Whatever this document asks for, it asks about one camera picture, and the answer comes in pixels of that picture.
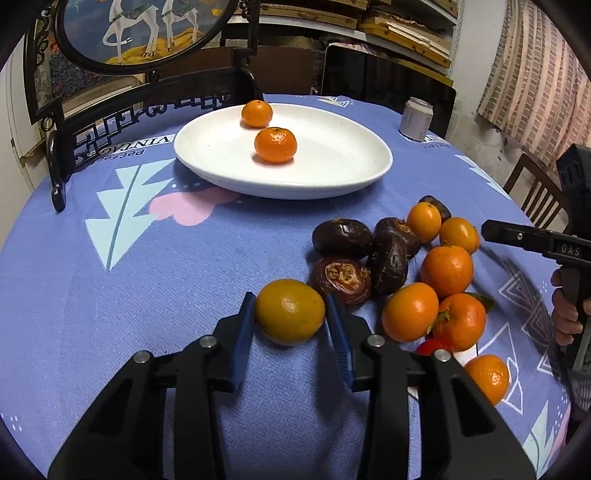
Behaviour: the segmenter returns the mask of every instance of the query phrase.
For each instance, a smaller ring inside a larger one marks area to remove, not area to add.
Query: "red cherry tomato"
[[[437,340],[436,338],[431,338],[421,343],[414,352],[418,353],[419,355],[431,356],[435,350],[439,350],[440,348],[450,351],[449,347],[447,347],[443,342]]]

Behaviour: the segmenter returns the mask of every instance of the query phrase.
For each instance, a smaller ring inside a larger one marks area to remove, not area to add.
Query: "round table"
[[[184,108],[115,137],[117,146],[68,182],[64,212],[53,210],[46,180],[20,214],[0,256],[0,412],[42,473],[134,352],[179,351],[237,313],[247,291],[277,278],[305,280],[319,223],[355,218],[373,228],[380,218],[404,217],[430,194],[478,228],[489,218],[529,224],[450,144],[435,135],[424,143],[402,137],[398,113],[344,97],[267,100],[359,122],[388,144],[392,169],[364,190],[329,200],[238,195],[175,160],[174,134],[204,113]],[[411,262],[409,281],[424,255]],[[486,242],[473,258],[470,290],[496,301],[473,354],[506,360],[511,385],[498,411],[541,475],[563,444],[570,414],[548,316],[556,265]],[[372,302],[359,312],[371,327],[378,313]],[[418,402],[410,399],[415,478],[420,430]],[[325,328],[289,349],[255,336],[242,391],[216,404],[228,478],[356,478],[366,405],[367,395],[345,391]]]

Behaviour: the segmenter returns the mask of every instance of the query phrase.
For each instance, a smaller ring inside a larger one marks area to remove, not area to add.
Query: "white deer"
[[[191,39],[191,45],[197,41],[197,9],[189,2],[180,0],[182,7],[177,10],[173,10],[174,0],[166,0],[162,7],[162,20],[166,24],[166,51],[172,50],[174,47],[174,33],[173,23],[182,22],[183,20],[189,20],[193,26],[193,38]]]
[[[158,39],[158,33],[160,27],[158,26],[158,8],[154,4],[145,4],[141,7],[135,8],[132,11],[124,12],[121,8],[121,0],[113,0],[111,4],[111,10],[109,10],[109,28],[103,37],[104,45],[108,47],[117,47],[117,58],[119,65],[123,63],[123,57],[121,56],[121,45],[130,43],[131,38],[127,40],[121,40],[123,37],[123,30],[129,27],[133,27],[135,24],[143,21],[146,22],[150,28],[150,39],[146,45],[146,51],[144,57],[153,57],[156,55],[156,42]],[[115,35],[117,38],[116,43],[109,42],[109,37]]]

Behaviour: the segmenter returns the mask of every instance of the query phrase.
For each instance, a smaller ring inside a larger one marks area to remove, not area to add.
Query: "pink cloud print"
[[[150,213],[156,220],[173,217],[179,225],[193,226],[204,222],[216,205],[233,202],[240,196],[220,187],[199,192],[175,192],[156,197],[150,203]]]

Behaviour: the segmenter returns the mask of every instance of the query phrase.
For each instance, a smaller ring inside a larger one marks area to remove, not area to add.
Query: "can top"
[[[433,105],[431,105],[430,103],[427,103],[425,100],[421,100],[420,98],[410,97],[410,100],[413,101],[413,102],[418,103],[419,105],[426,106],[426,107],[429,107],[429,108],[433,108]]]

